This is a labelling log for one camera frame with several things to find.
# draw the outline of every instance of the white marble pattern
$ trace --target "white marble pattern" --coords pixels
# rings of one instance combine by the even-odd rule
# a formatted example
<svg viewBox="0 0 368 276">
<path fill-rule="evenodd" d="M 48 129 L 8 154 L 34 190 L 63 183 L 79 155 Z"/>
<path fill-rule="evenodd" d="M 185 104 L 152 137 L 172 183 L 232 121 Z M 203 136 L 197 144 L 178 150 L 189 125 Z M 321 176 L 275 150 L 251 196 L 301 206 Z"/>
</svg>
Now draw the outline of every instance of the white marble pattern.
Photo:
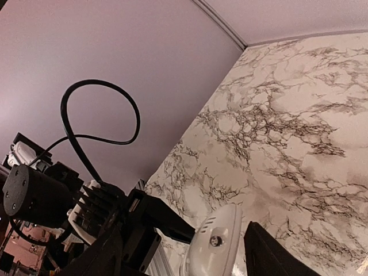
<svg viewBox="0 0 368 276">
<path fill-rule="evenodd" d="M 368 275 L 368 34 L 247 49 L 147 192 L 194 227 L 240 204 L 243 231 L 259 222 L 321 275 Z M 164 246 L 177 271 L 185 246 Z"/>
</svg>

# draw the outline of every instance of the cylindrical motor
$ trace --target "cylindrical motor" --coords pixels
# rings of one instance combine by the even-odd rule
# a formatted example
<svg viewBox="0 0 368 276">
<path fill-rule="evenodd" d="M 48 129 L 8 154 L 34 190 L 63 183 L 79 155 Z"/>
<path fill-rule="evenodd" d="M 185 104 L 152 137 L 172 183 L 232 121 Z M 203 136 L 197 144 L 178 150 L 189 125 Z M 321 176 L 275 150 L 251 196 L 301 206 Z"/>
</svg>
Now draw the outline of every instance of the cylindrical motor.
<svg viewBox="0 0 368 276">
<path fill-rule="evenodd" d="M 50 228 L 61 227 L 73 207 L 67 186 L 24 164 L 12 168 L 3 194 L 8 216 Z"/>
</svg>

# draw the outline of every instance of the bolt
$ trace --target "bolt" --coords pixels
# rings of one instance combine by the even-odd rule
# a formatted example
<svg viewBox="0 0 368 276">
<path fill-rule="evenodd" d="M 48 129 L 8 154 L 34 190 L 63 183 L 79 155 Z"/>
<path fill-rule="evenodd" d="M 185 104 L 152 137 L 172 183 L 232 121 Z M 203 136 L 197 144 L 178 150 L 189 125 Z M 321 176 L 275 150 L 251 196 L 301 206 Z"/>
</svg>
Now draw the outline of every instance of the bolt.
<svg viewBox="0 0 368 276">
<path fill-rule="evenodd" d="M 223 240 L 221 237 L 219 236 L 212 236 L 209 240 L 209 243 L 211 244 L 211 246 L 213 247 L 218 247 L 220 245 L 222 245 Z"/>
</svg>

